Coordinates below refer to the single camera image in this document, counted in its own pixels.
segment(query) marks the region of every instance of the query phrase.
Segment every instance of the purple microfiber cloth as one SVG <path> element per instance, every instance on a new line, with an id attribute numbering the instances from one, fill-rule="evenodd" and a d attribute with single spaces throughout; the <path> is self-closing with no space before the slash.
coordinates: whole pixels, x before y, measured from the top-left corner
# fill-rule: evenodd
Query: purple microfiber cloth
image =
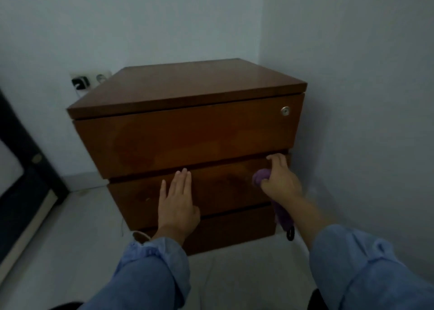
<path id="1" fill-rule="evenodd" d="M 270 169 L 260 169 L 255 174 L 253 174 L 252 177 L 252 183 L 254 186 L 260 187 L 261 181 L 263 179 L 269 179 L 271 175 Z M 286 209 L 283 208 L 283 206 L 274 200 L 271 200 L 271 204 L 273 205 L 274 213 L 277 216 L 277 219 L 279 220 L 279 224 L 282 226 L 283 230 L 286 232 L 292 230 L 294 227 L 294 221 L 292 220 L 289 213 L 286 211 Z"/>

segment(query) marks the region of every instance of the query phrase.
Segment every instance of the wood surface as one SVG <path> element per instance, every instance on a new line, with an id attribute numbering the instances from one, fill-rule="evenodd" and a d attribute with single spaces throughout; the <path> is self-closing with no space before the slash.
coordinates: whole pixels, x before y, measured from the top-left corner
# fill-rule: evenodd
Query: wood surface
<path id="1" fill-rule="evenodd" d="M 304 94 L 77 120 L 103 178 L 288 149 Z M 283 116 L 282 107 L 291 112 Z"/>
<path id="2" fill-rule="evenodd" d="M 270 167 L 271 163 L 261 157 L 191 169 L 193 203 L 200 208 L 201 216 L 267 203 L 269 198 L 252 185 L 252 176 L 257 170 Z M 169 186 L 173 176 L 174 172 L 108 185 L 130 230 L 158 225 L 161 181 L 165 179 Z"/>
<path id="3" fill-rule="evenodd" d="M 68 108 L 73 119 L 302 93 L 307 83 L 241 59 L 132 66 Z"/>
<path id="4" fill-rule="evenodd" d="M 274 235 L 276 224 L 271 205 L 202 220 L 185 240 L 187 255 L 249 242 Z M 147 234 L 153 236 L 155 230 Z"/>

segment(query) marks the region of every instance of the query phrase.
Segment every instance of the wall socket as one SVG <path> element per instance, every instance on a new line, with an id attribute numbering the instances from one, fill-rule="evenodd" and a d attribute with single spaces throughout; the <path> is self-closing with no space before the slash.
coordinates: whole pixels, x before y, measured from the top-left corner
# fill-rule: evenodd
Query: wall socket
<path id="1" fill-rule="evenodd" d="M 89 81 L 89 85 L 86 89 L 75 90 L 79 97 L 84 96 L 91 89 L 94 89 L 102 82 L 106 81 L 111 77 L 111 72 L 108 70 L 88 70 L 88 71 L 77 71 L 69 74 L 71 80 L 77 77 L 86 77 Z"/>

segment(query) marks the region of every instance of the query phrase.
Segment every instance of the white wall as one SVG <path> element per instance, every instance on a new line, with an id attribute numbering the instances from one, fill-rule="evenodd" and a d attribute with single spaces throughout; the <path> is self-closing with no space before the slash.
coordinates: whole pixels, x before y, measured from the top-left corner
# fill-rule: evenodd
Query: white wall
<path id="1" fill-rule="evenodd" d="M 66 108 L 69 73 L 258 60 L 262 0 L 0 0 L 0 87 L 62 176 L 96 171 Z"/>
<path id="2" fill-rule="evenodd" d="M 309 83 L 293 168 L 434 280 L 434 1 L 264 0 L 260 63 Z"/>

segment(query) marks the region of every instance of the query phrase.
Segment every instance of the blue shirt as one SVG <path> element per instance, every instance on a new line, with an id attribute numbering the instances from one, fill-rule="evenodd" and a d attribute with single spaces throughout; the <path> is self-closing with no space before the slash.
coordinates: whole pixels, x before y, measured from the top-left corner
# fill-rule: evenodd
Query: blue shirt
<path id="1" fill-rule="evenodd" d="M 324 228 L 309 263 L 330 310 L 434 309 L 434 286 L 400 263 L 390 243 L 366 232 Z M 178 243 L 170 238 L 134 242 L 112 280 L 80 309 L 177 309 L 187 299 L 189 280 L 187 255 Z"/>

